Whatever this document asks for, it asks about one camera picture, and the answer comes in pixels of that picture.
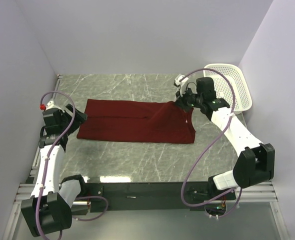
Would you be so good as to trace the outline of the dark red t-shirt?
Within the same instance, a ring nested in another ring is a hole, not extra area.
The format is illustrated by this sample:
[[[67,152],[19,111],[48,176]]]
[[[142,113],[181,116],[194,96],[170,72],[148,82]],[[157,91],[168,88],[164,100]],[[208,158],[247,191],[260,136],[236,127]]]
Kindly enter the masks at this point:
[[[185,112],[173,101],[88,99],[85,113],[87,120],[79,128],[78,139],[170,144],[195,141],[193,112]]]

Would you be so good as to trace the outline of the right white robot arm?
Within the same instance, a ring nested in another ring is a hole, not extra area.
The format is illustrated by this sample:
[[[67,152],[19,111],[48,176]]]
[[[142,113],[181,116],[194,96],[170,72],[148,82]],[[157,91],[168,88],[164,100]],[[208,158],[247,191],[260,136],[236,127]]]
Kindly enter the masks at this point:
[[[237,154],[232,170],[209,177],[207,195],[211,199],[219,199],[225,190],[245,189],[274,178],[274,147],[249,132],[235,115],[233,104],[217,96],[211,77],[198,78],[196,92],[188,86],[184,75],[178,75],[174,85],[178,88],[175,103],[183,110],[200,109],[221,130]]]

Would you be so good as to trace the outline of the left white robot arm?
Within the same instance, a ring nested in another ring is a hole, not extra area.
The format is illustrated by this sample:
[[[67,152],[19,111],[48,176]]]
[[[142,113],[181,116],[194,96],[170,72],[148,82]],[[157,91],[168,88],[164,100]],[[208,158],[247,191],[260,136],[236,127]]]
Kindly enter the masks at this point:
[[[87,115],[67,104],[64,109],[50,100],[41,105],[44,126],[38,142],[40,165],[30,197],[21,202],[21,212],[33,237],[68,229],[72,225],[73,202],[88,194],[83,177],[73,175],[60,181],[60,170],[68,136],[87,120]]]

